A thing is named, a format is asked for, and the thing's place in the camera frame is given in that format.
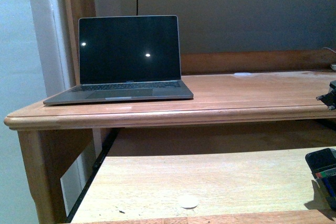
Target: white wall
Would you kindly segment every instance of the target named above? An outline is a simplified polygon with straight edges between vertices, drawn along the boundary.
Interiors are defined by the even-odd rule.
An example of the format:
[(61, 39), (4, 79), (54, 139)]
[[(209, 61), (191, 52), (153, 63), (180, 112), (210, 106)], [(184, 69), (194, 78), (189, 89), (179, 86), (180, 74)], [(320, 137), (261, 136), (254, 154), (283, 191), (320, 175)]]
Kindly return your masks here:
[[(0, 114), (46, 97), (29, 0), (0, 0)], [(37, 223), (16, 132), (0, 124), (0, 222)]]
[[(73, 85), (62, 0), (0, 0), (0, 113), (20, 109)], [(61, 183), (69, 211), (92, 171), (91, 143)], [(0, 126), (0, 222), (37, 223), (16, 132)]]

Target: lower shelf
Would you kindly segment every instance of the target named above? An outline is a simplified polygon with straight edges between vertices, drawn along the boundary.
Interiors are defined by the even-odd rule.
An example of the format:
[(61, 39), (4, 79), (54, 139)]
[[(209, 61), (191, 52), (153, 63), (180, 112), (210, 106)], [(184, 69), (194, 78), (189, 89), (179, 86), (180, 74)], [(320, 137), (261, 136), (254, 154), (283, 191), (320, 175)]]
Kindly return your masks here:
[(324, 211), (304, 156), (335, 137), (315, 121), (122, 129), (72, 222)]

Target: gray wall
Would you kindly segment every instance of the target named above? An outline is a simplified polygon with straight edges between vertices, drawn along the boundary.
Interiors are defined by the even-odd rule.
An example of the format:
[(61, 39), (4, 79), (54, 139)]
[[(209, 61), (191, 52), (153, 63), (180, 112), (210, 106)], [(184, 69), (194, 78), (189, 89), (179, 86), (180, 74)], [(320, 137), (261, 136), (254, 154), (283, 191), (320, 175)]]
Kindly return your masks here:
[[(0, 0), (0, 114), (46, 97), (29, 0)], [(0, 124), (0, 222), (37, 223), (16, 132)]]
[[(96, 3), (101, 16), (136, 14), (135, 0)], [(139, 0), (139, 15), (155, 14), (179, 17), (182, 52), (335, 45), (336, 0)]]

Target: desk leg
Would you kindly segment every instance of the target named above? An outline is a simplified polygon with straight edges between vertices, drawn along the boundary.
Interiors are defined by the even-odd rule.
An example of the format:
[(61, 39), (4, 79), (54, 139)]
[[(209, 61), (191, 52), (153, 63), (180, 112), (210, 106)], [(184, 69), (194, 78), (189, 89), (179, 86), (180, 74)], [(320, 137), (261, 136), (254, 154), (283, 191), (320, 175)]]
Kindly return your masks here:
[(92, 130), (21, 131), (18, 135), (39, 222), (64, 222), (60, 178), (92, 141)]

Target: laptop screen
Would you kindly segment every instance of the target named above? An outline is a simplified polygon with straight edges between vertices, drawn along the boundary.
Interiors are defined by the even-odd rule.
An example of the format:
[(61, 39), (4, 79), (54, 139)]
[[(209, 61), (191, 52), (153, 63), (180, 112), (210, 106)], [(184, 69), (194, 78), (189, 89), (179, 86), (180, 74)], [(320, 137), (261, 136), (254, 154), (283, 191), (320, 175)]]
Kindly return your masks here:
[(179, 80), (176, 16), (79, 20), (81, 84)]

